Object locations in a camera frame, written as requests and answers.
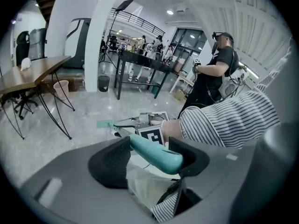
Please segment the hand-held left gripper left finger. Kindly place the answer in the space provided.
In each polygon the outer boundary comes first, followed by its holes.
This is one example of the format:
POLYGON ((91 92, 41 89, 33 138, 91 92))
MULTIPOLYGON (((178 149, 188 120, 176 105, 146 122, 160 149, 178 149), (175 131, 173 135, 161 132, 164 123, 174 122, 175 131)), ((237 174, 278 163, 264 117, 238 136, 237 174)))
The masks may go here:
POLYGON ((117 139, 88 161, 91 176, 107 188, 127 188, 127 164, 131 157, 130 138, 117 139))

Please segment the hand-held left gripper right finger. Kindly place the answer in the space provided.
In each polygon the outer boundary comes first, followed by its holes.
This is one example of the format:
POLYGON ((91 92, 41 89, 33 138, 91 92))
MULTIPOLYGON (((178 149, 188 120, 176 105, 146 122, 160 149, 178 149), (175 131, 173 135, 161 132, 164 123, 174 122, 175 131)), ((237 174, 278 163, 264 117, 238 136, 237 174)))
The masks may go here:
POLYGON ((183 164, 178 172, 180 177, 197 176, 210 162, 207 153, 187 144, 185 140, 170 137, 169 149, 183 156, 183 164))

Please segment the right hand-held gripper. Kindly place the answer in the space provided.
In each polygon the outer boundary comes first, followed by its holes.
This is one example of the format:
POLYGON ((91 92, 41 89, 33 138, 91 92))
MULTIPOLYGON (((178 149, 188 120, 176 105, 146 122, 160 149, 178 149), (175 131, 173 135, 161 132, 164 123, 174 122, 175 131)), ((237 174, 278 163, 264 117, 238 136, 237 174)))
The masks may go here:
POLYGON ((139 117, 131 117, 114 122, 114 135, 116 137, 126 137, 136 133, 150 141, 165 146, 162 124, 152 126, 150 124, 151 120, 168 121, 169 117, 167 112, 143 112, 140 113, 139 117))

